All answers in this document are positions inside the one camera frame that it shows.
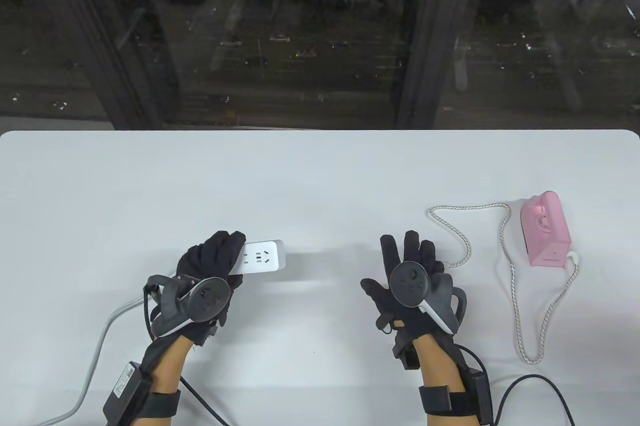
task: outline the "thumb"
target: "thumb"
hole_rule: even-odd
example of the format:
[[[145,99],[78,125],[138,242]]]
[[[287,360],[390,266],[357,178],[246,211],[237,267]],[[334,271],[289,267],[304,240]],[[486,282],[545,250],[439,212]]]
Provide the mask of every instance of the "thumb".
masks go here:
[[[379,300],[386,296],[388,289],[384,288],[380,283],[376,280],[372,280],[371,278],[364,278],[360,282],[360,286],[364,289],[364,292],[367,296],[370,296],[372,300]]]

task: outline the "pink iron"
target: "pink iron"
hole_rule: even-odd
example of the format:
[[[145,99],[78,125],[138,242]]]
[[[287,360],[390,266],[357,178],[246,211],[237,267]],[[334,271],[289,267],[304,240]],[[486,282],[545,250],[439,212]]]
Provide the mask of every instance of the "pink iron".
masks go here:
[[[522,205],[520,220],[531,266],[566,268],[571,236],[558,195],[533,196]]]

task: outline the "white table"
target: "white table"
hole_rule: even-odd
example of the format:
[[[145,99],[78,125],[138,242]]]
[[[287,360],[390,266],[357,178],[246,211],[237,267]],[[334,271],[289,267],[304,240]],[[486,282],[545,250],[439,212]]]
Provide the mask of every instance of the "white table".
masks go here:
[[[469,298],[457,341],[484,359],[495,406],[507,380],[539,372],[576,423],[632,424],[638,188],[640,143],[627,131],[10,132],[0,138],[0,422],[26,426],[68,410],[109,313],[190,245],[237,228],[249,241],[284,240],[286,269],[245,277],[227,326],[188,358],[196,389],[233,426],[423,425],[419,373],[393,359],[393,337],[375,329],[359,287],[384,277],[379,236],[402,240],[414,228],[457,260],[462,245],[427,207],[553,189],[583,271],[553,319],[544,362],[528,367],[515,353],[498,210],[444,214],[474,246],[452,272]],[[531,350],[549,285],[568,272],[518,270]],[[531,293],[540,278],[546,293]],[[104,424],[108,392],[147,343],[141,308],[116,322],[67,425]],[[174,424],[215,423],[185,392]],[[531,381],[510,397],[503,424],[564,419],[551,389]]]

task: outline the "gray cable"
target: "gray cable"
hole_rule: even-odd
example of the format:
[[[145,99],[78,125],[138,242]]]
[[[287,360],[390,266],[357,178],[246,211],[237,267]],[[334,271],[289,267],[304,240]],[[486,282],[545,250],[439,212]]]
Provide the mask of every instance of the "gray cable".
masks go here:
[[[175,274],[176,272],[172,271],[167,276],[173,276]],[[141,305],[142,301],[143,301],[143,297],[138,296],[134,300],[131,300],[125,303],[124,305],[116,309],[114,312],[112,312],[107,318],[107,321],[105,321],[105,324],[102,327],[102,333],[100,333],[100,338],[98,338],[98,344],[96,344],[95,351],[93,352],[93,358],[91,359],[91,364],[89,365],[89,369],[87,370],[86,376],[84,377],[84,385],[82,385],[82,391],[80,391],[80,396],[78,397],[78,401],[75,402],[75,406],[73,406],[73,408],[71,408],[68,412],[66,412],[63,415],[57,416],[50,420],[43,421],[42,423],[34,424],[32,426],[52,426],[64,420],[68,420],[70,417],[72,417],[78,412],[78,410],[80,409],[80,406],[82,406],[82,403],[85,401],[85,397],[87,396],[87,391],[89,391],[89,386],[91,385],[91,380],[93,380],[94,378],[94,373],[96,372],[96,366],[98,366],[98,359],[100,358],[100,353],[103,350],[103,343],[105,342],[105,337],[107,336],[107,332],[109,331],[109,328],[112,326],[114,321],[116,321],[124,313],[126,313],[130,309],[133,309]]]
[[[566,285],[564,285],[564,288],[562,289],[558,297],[551,302],[551,304],[546,310],[546,313],[544,314],[544,320],[542,321],[542,326],[540,328],[540,335],[538,337],[538,342],[537,342],[537,356],[531,359],[530,357],[528,357],[524,349],[524,341],[522,339],[522,324],[521,324],[521,317],[520,317],[520,308],[518,306],[518,298],[516,295],[516,269],[514,265],[514,260],[510,256],[507,250],[507,246],[505,244],[505,226],[507,225],[509,218],[512,216],[511,207],[506,203],[491,203],[489,205],[481,205],[481,206],[434,206],[429,209],[429,215],[437,223],[441,224],[442,226],[450,229],[455,234],[457,234],[457,236],[464,243],[464,248],[466,249],[466,254],[464,255],[464,258],[462,258],[460,261],[455,263],[444,264],[445,268],[457,268],[458,266],[462,266],[464,263],[469,261],[469,258],[471,257],[471,243],[469,243],[469,240],[467,239],[467,237],[464,236],[464,234],[462,234],[460,230],[458,230],[455,226],[453,226],[448,221],[443,220],[440,216],[435,214],[435,211],[438,211],[440,209],[453,210],[453,211],[470,211],[470,210],[489,209],[489,208],[504,208],[507,210],[507,214],[504,216],[502,223],[500,223],[500,227],[498,228],[498,238],[500,240],[500,247],[502,248],[502,252],[504,253],[504,256],[506,257],[507,262],[509,263],[509,268],[511,272],[511,304],[513,306],[513,317],[515,319],[515,324],[516,324],[516,339],[518,341],[518,351],[523,362],[531,366],[537,365],[545,357],[545,339],[547,337],[547,328],[549,327],[549,322],[551,321],[551,315],[553,314],[560,300],[562,300],[565,294],[567,294],[567,291],[569,291],[569,287],[574,282],[574,279],[576,279],[576,277],[578,276],[578,273],[580,273],[578,254],[576,252],[569,252],[569,254],[567,255],[567,258],[571,259],[571,261],[573,262],[573,266],[574,266],[573,273],[567,280]]]

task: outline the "black glove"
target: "black glove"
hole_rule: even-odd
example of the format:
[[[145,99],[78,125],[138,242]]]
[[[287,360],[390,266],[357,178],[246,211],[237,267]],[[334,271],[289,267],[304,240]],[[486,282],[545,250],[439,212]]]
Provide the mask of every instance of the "black glove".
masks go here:
[[[384,235],[380,238],[382,246],[382,261],[384,261],[384,271],[386,279],[389,279],[391,272],[400,264],[398,247],[393,236]],[[420,237],[415,231],[407,231],[404,235],[404,261],[415,261],[421,264],[429,276],[444,272],[444,264],[436,261],[436,248],[431,241],[424,240],[420,243]],[[418,356],[412,344],[412,340],[424,335],[432,335],[439,346],[458,365],[467,368],[460,349],[453,342],[453,335],[445,333],[432,318],[421,312],[418,308],[407,308],[398,302],[389,289],[384,288],[380,283],[370,278],[365,278],[360,282],[360,286],[365,293],[375,302],[380,318],[375,322],[378,329],[390,325],[393,330],[394,321],[402,321],[404,328],[400,328],[402,334],[398,332],[395,338],[395,348],[393,354],[402,360],[405,369],[416,369],[419,367]]]
[[[391,272],[400,264],[398,247],[393,236],[384,235],[380,238],[382,246],[382,261],[384,271],[389,279]],[[404,235],[404,261],[415,261],[421,264],[428,275],[443,273],[444,264],[436,261],[436,248],[431,241],[424,240],[420,243],[420,237],[415,231],[407,231]],[[394,321],[404,323],[404,331],[411,339],[417,339],[433,333],[444,333],[428,314],[424,314],[418,308],[407,308],[401,305],[389,289],[384,288],[376,280],[365,278],[360,282],[364,292],[371,297],[380,312],[380,318],[376,322],[378,328],[384,328],[390,324],[393,329]]]
[[[187,275],[203,280],[205,278],[218,277],[226,280],[231,287],[231,295],[238,286],[242,284],[242,275],[229,276],[229,271],[233,268],[240,255],[240,250],[245,245],[247,238],[241,232],[236,231],[231,234],[226,231],[218,231],[203,244],[197,244],[187,250],[178,261],[176,276]],[[227,322],[227,312],[231,298],[224,309],[210,322],[219,323],[224,326]],[[180,331],[181,334],[190,340],[195,336],[194,330],[201,330],[206,326],[199,323],[192,323]]]
[[[175,275],[190,276],[197,280],[213,277],[222,278],[231,287],[231,295],[233,295],[233,291],[242,284],[243,277],[242,275],[229,276],[229,272],[236,264],[246,240],[245,235],[238,231],[231,234],[226,231],[218,231],[203,244],[192,246],[183,254],[178,261]],[[231,297],[224,309],[215,318],[206,323],[189,323],[171,335],[155,339],[144,353],[141,369],[147,372],[153,371],[158,362],[160,362],[162,355],[167,352],[167,349],[180,336],[190,339],[195,344],[202,345],[210,335],[211,328],[215,327],[217,323],[220,326],[224,326],[226,323],[230,302]],[[151,321],[154,320],[159,312],[160,306],[158,305],[151,312]]]

